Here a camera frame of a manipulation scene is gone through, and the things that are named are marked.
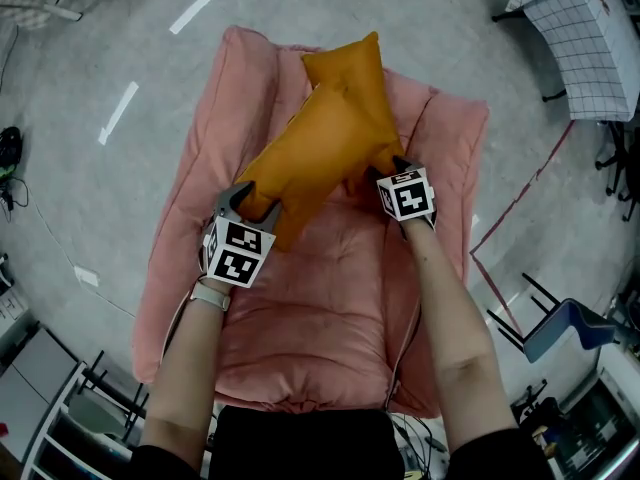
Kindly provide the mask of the person's left forearm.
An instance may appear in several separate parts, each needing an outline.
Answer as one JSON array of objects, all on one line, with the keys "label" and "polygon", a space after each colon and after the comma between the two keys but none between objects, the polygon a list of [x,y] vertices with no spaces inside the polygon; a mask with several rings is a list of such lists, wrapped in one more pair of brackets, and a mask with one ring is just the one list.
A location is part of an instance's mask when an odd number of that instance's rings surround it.
[{"label": "person's left forearm", "polygon": [[211,423],[223,309],[192,299],[184,307],[152,385],[141,443],[201,470]]}]

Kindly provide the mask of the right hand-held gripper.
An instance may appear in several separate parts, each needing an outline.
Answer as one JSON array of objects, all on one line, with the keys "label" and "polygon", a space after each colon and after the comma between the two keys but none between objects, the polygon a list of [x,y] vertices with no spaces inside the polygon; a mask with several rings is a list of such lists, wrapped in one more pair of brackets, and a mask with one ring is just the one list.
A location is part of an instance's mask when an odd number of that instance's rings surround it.
[{"label": "right hand-held gripper", "polygon": [[426,168],[404,156],[392,160],[397,174],[377,181],[383,210],[398,222],[433,215],[435,192]]}]

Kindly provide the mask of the person's right forearm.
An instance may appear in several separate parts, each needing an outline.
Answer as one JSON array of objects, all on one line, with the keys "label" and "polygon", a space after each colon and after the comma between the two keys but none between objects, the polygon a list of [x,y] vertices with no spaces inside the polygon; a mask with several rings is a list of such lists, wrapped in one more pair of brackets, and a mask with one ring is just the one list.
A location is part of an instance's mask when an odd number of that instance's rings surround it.
[{"label": "person's right forearm", "polygon": [[418,271],[422,323],[449,450],[516,426],[494,343],[477,306],[424,221],[402,223]]}]

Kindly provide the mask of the black and green helmet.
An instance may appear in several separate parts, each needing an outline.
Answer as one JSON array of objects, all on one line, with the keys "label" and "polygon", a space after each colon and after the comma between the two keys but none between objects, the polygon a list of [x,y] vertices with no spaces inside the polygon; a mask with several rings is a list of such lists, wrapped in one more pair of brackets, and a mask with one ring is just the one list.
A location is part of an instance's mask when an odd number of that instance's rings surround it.
[{"label": "black and green helmet", "polygon": [[23,151],[23,138],[18,127],[10,126],[0,132],[0,184],[17,169]]}]

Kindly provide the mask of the table with white grid cloth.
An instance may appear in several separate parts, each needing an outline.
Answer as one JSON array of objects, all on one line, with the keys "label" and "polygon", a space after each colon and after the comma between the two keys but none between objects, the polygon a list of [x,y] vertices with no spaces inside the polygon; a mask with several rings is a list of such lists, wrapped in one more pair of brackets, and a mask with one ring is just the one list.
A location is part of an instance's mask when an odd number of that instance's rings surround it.
[{"label": "table with white grid cloth", "polygon": [[629,122],[640,99],[640,36],[622,0],[509,0],[503,18],[523,13],[558,65],[573,120]]}]

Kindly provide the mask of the white cabinet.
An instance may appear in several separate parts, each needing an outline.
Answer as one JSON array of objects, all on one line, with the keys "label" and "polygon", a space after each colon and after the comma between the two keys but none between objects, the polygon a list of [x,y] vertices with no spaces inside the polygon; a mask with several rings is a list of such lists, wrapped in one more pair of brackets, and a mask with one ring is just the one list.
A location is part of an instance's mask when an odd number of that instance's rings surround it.
[{"label": "white cabinet", "polygon": [[0,375],[0,437],[22,462],[49,405],[76,366],[74,358],[41,328]]}]

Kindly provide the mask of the black office chair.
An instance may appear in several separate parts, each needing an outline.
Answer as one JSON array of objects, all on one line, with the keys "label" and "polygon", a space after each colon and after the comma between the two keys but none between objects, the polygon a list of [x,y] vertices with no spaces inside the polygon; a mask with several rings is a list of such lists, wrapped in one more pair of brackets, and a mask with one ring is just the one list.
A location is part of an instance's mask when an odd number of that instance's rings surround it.
[{"label": "black office chair", "polygon": [[629,222],[637,204],[640,204],[640,127],[633,130],[630,146],[626,146],[625,129],[621,122],[606,121],[614,143],[614,154],[604,162],[596,161],[595,168],[600,171],[605,167],[615,165],[613,185],[607,186],[605,193],[612,196],[616,193],[622,173],[625,173],[627,192],[620,192],[618,200],[629,202],[630,207],[622,216],[624,222]]}]

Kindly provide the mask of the person's black shirt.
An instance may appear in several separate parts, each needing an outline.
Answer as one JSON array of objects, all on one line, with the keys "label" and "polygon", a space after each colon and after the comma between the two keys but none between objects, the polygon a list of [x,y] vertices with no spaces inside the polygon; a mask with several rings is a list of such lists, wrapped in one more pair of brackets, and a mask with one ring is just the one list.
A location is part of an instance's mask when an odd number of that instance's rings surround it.
[{"label": "person's black shirt", "polygon": [[[379,410],[306,414],[225,407],[206,480],[404,480],[389,416]],[[203,480],[175,454],[142,445],[123,480]],[[445,480],[554,480],[540,447],[519,428],[472,440],[450,456]]]}]

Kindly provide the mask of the blue chair with black legs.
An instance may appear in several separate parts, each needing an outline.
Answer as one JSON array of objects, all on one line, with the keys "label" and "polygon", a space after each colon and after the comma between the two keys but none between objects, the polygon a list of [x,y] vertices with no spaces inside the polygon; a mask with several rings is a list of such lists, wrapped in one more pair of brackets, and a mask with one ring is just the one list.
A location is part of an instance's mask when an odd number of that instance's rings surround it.
[{"label": "blue chair with black legs", "polygon": [[487,313],[497,323],[498,331],[531,364],[538,361],[569,328],[576,331],[584,350],[616,342],[618,326],[615,321],[605,319],[575,299],[560,301],[526,273],[522,277],[553,303],[553,307],[548,309],[534,295],[530,296],[543,311],[544,318],[526,336],[522,336],[491,310]]}]

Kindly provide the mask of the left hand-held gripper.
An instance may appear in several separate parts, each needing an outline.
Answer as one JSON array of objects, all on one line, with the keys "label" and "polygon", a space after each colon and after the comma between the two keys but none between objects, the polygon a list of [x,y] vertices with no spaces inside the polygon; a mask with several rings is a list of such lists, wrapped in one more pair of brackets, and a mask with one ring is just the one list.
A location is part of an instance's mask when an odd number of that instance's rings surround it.
[{"label": "left hand-held gripper", "polygon": [[201,245],[201,273],[208,278],[249,288],[266,260],[282,202],[275,200],[258,222],[244,219],[237,209],[255,182],[232,185],[220,193]]}]

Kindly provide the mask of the pink quilted duvet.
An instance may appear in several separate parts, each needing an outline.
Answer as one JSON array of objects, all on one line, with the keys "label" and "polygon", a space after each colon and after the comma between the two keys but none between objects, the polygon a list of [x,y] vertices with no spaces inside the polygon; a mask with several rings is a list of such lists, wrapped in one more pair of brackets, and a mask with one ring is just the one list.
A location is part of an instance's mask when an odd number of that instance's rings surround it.
[{"label": "pink quilted duvet", "polygon": [[[151,383],[179,305],[199,271],[218,194],[277,137],[310,93],[307,48],[227,28],[161,213],[132,339],[133,372]],[[468,273],[473,201],[489,121],[485,102],[387,71],[406,154],[436,195],[436,234]],[[369,186],[336,190],[287,252],[272,251],[232,296],[221,334],[217,399],[304,413],[379,408],[439,415],[429,341],[416,328],[419,285],[400,227]]]}]

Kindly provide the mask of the white metal rack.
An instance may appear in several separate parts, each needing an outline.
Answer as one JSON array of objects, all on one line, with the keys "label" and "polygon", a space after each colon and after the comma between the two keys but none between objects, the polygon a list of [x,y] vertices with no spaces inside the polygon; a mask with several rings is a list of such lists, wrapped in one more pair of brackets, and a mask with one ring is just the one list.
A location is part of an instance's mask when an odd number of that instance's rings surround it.
[{"label": "white metal rack", "polygon": [[149,393],[126,396],[98,372],[102,359],[78,363],[53,399],[27,449],[20,480],[118,480],[137,447]]}]

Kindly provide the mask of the beige wristband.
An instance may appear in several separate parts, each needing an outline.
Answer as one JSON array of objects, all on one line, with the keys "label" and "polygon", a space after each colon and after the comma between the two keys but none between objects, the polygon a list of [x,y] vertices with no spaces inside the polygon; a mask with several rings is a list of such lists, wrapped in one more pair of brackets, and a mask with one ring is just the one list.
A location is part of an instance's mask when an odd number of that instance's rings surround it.
[{"label": "beige wristband", "polygon": [[226,312],[230,306],[231,298],[222,292],[219,292],[201,281],[197,281],[189,296],[191,301],[200,300],[216,306],[221,311]]}]

